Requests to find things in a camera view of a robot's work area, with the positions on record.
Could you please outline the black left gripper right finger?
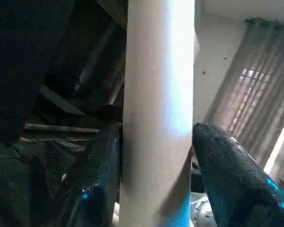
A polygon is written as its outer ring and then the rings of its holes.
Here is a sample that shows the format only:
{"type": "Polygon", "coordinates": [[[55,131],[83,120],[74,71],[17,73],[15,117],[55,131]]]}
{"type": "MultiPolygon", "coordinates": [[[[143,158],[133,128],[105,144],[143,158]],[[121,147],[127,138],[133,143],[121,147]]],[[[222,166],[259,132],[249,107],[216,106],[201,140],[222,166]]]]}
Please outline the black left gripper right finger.
{"type": "Polygon", "coordinates": [[[192,144],[219,227],[284,227],[284,193],[222,128],[197,123],[192,144]]]}

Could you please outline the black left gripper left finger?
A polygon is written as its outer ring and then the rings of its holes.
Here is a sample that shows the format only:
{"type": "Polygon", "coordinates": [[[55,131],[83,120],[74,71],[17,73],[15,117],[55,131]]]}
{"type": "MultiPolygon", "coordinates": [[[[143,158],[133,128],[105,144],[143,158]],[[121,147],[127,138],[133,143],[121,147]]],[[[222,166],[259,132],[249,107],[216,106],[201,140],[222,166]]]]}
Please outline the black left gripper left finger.
{"type": "Polygon", "coordinates": [[[72,170],[68,226],[109,227],[120,183],[122,124],[100,130],[72,170]]]}

